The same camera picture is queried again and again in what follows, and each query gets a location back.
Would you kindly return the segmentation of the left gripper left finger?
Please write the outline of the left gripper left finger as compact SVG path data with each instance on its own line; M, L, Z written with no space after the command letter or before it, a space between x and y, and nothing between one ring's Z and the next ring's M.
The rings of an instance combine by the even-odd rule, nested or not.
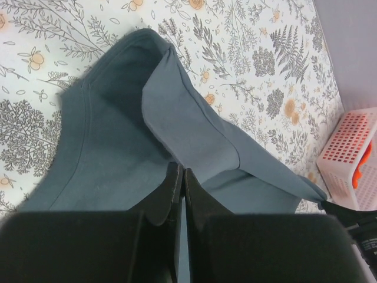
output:
M176 282L183 168L129 210L21 212L1 226L2 282Z

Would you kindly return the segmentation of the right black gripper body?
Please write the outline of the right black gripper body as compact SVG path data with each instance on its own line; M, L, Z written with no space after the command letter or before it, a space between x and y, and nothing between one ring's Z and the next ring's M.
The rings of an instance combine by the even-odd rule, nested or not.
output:
M345 227L371 271L376 271L376 211L348 209L328 201L320 205Z

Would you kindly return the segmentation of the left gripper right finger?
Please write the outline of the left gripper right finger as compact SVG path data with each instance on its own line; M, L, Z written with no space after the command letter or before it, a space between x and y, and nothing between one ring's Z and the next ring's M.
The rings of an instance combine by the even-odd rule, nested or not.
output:
M333 217L234 214L184 172L191 282L366 282Z

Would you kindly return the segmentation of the grey blue t shirt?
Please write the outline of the grey blue t shirt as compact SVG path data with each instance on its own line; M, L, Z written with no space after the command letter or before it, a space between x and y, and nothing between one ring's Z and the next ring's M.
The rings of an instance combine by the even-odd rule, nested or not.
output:
M326 193L292 172L193 87L151 29L122 38L61 97L57 153L21 212L129 210L183 168L178 279L191 282L184 172L234 214L294 213Z

